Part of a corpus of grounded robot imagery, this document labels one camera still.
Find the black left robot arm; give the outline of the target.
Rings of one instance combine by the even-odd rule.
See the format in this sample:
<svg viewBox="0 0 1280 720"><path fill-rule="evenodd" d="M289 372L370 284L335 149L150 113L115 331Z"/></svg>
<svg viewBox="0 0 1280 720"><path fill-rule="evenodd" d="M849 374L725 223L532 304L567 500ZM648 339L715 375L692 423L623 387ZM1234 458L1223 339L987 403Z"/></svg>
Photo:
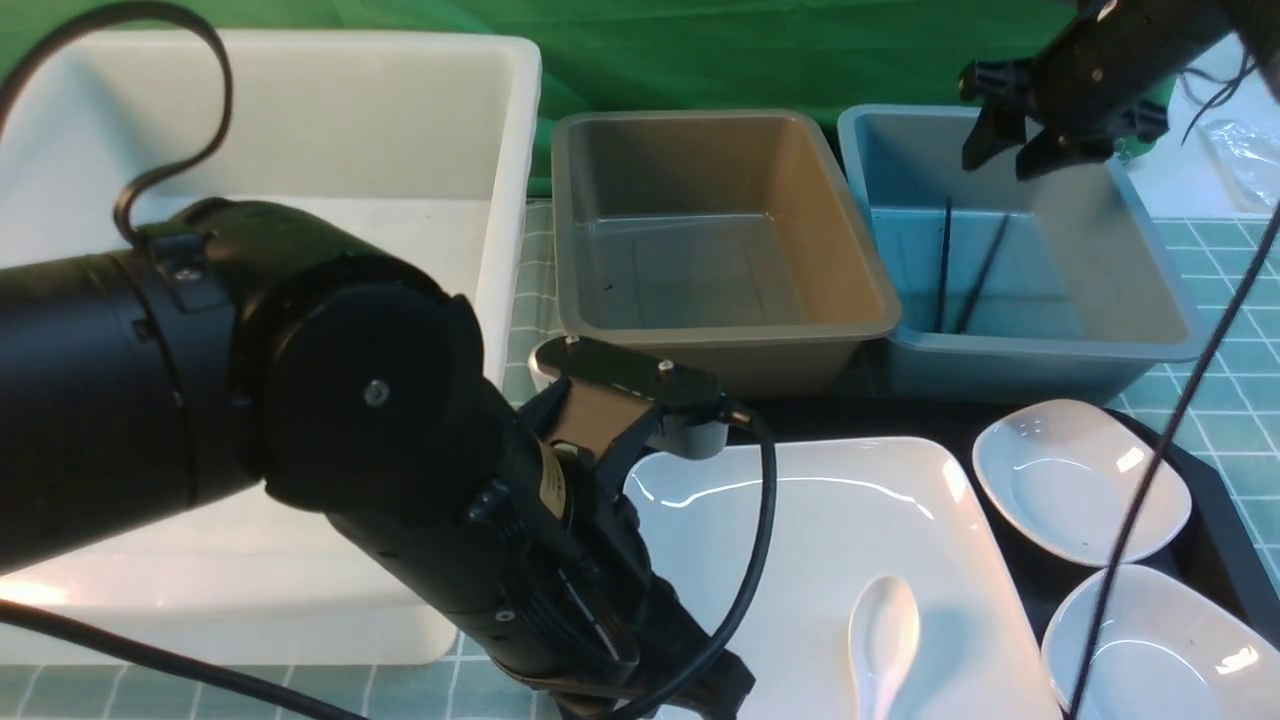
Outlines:
<svg viewBox="0 0 1280 720"><path fill-rule="evenodd" d="M755 684L652 568L623 493L710 374L582 337L515 409L477 314L293 208L207 199L131 250L3 272L3 570L261 486L324 516L575 719L733 719Z"/></svg>

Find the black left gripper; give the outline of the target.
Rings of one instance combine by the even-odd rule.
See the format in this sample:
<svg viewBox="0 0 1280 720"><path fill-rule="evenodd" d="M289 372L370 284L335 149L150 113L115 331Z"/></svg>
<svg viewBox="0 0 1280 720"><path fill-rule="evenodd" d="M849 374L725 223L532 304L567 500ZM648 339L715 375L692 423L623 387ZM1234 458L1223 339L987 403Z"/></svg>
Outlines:
<svg viewBox="0 0 1280 720"><path fill-rule="evenodd" d="M672 706L733 719L756 679L728 650L756 591L756 560L707 632L655 573L622 487L652 451L617 439L568 452L539 439L449 446L440 484L456 530L444 602L513 679L547 692L566 719L649 719Z"/></svg>

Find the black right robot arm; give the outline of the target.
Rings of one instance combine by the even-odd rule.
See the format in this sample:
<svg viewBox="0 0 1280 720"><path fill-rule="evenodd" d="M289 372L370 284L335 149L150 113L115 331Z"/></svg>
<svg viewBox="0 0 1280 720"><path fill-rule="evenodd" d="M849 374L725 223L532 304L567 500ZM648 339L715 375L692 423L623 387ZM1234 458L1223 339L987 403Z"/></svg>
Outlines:
<svg viewBox="0 0 1280 720"><path fill-rule="evenodd" d="M1107 161L1124 137L1153 142L1169 119L1149 91L1229 35L1276 92L1275 1L1079 1L1036 55L963 69L961 99L982 104L963 145L963 168L978 170L1015 149L1016 178L1033 181Z"/></svg>

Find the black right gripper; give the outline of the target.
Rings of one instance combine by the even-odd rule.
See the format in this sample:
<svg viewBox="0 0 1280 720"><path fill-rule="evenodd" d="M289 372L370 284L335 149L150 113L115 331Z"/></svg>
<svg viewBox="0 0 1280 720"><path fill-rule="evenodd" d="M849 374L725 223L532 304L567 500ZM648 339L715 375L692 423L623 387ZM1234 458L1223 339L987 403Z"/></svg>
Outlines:
<svg viewBox="0 0 1280 720"><path fill-rule="evenodd" d="M1093 163L1116 138L1152 143L1169 129L1147 99L1171 73L1171 29L1152 10L1080 10L1034 56L969 63L959 94L980 102L963 145L964 170L1010 149L1015 176L1034 181ZM1043 131L1027 142L1027 122Z"/></svg>

